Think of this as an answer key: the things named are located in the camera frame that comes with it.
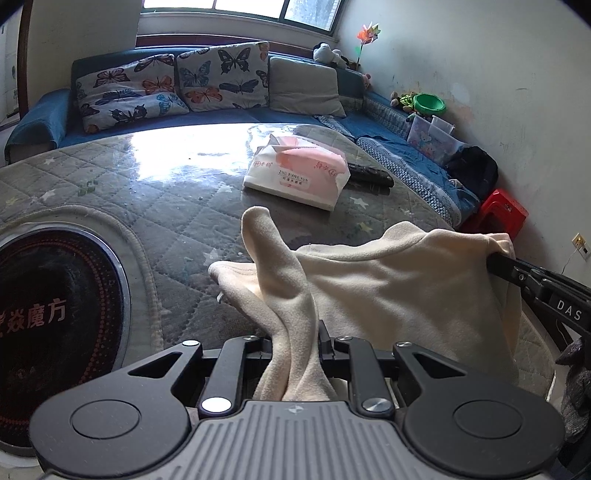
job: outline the dark cloth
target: dark cloth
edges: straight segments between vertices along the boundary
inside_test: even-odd
[[[481,202],[488,198],[499,179],[496,161],[480,147],[458,151],[443,168],[451,178],[476,193]]]
[[[566,426],[566,441],[574,443],[587,430],[591,406],[591,371],[584,366],[583,339],[571,343],[556,363],[570,365],[560,410]]]

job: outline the green bowl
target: green bowl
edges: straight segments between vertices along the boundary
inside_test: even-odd
[[[438,115],[445,112],[445,103],[438,96],[419,93],[413,98],[414,109],[423,115]]]

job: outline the toy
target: toy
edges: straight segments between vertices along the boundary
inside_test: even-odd
[[[446,110],[445,102],[430,93],[419,93],[413,96],[413,107],[423,115],[441,115]]]
[[[378,24],[372,25],[370,23],[368,27],[364,25],[361,31],[357,34],[357,38],[361,40],[361,45],[359,47],[355,47],[355,51],[357,52],[357,69],[359,68],[359,61],[361,59],[361,52],[363,52],[363,46],[375,42],[378,39],[380,32],[381,30],[379,29]]]
[[[347,68],[347,62],[341,58],[340,50],[331,50],[328,43],[320,44],[320,47],[314,50],[314,61],[322,65],[331,65],[336,63],[337,68]]]
[[[361,76],[363,77],[363,85],[365,85],[365,89],[369,89],[369,87],[371,87],[371,75],[369,73],[362,73]]]
[[[392,107],[394,108],[398,107],[402,109],[405,113],[414,113],[416,111],[414,109],[413,103],[413,98],[415,97],[415,95],[415,92],[411,92],[408,95],[402,96],[400,96],[398,92],[392,92],[392,95],[390,95],[390,99],[392,100],[390,102],[390,105],[392,105]]]

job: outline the electrical cord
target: electrical cord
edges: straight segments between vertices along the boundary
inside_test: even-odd
[[[562,272],[560,273],[561,275],[564,275],[564,270],[566,270],[566,267],[567,267],[567,265],[570,263],[570,261],[572,260],[573,256],[574,256],[574,255],[575,255],[575,253],[576,253],[576,252],[578,252],[578,251],[579,251],[579,249],[578,249],[578,248],[576,248],[576,249],[574,250],[574,252],[570,254],[570,257],[569,257],[569,259],[566,261],[566,263],[564,264],[564,267],[562,268]]]

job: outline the blue sofa cushion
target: blue sofa cushion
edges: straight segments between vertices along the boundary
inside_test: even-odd
[[[406,140],[360,137],[358,146],[423,198],[452,227],[475,213],[480,200]]]
[[[166,116],[160,118],[151,118],[144,122],[136,122],[124,127],[114,127],[107,131],[98,132],[89,135],[82,128],[82,120],[74,120],[73,126],[59,145],[68,147],[99,138],[112,137],[113,135],[123,135],[143,130],[152,130],[156,128],[184,127],[186,125],[210,125],[210,124],[257,124],[257,123],[288,123],[288,124],[313,124],[321,123],[313,117],[305,115],[295,115],[293,113],[275,112],[270,108],[251,108],[213,110],[210,112],[190,112],[187,115]]]
[[[68,89],[55,90],[41,97],[12,131],[4,149],[6,161],[11,162],[11,146],[51,144],[53,148],[59,147],[66,136],[69,108]]]
[[[186,125],[209,125],[209,124],[250,124],[257,123],[258,120],[249,114],[249,110],[228,109],[214,110],[211,112],[190,112],[186,115],[165,116],[160,118],[150,118],[144,122],[125,125],[124,127],[114,127],[107,131],[101,131],[89,135],[82,128],[82,120],[74,121],[72,128],[68,131],[60,147],[68,147],[83,142],[98,140],[99,138],[112,137],[113,135],[123,135],[144,130],[167,127],[184,127]]]
[[[371,120],[379,123],[403,139],[408,138],[412,122],[407,122],[408,113],[392,108],[390,100],[375,92],[366,92],[363,99],[363,112]]]

